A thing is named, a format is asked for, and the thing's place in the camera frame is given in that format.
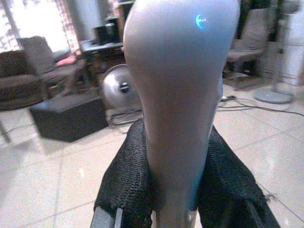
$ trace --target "blue light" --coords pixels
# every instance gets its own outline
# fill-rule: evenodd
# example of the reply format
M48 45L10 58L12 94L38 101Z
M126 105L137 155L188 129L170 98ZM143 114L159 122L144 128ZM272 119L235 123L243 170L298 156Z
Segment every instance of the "blue light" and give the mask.
M205 21L206 21L206 18L202 18L201 14L196 16L195 22L201 30L205 29L205 26L204 26Z

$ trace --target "tile floor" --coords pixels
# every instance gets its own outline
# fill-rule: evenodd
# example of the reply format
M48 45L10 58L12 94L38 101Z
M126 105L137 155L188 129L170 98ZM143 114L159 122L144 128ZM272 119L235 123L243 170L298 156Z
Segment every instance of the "tile floor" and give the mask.
M256 103L304 113L304 87L281 86L296 94L293 104ZM252 99L253 90L224 85L224 95ZM88 228L102 176L125 135L106 128L66 143L40 138L27 108L1 112L0 119L7 130L20 127L9 133L12 143L0 137L0 228ZM304 228L304 117L217 112L215 126L264 193L275 196L269 206L281 227Z

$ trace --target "black storage box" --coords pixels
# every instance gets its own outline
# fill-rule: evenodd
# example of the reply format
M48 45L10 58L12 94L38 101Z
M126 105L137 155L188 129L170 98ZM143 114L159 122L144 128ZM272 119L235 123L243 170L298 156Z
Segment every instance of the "black storage box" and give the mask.
M29 108L44 138L72 142L105 128L105 107L100 97L70 95Z

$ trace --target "brown sofa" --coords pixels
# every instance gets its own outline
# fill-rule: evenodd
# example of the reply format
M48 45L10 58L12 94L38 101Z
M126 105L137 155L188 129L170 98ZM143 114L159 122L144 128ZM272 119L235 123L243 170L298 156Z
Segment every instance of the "brown sofa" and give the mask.
M40 81L32 75L22 50L0 53L0 110L11 110L42 101Z

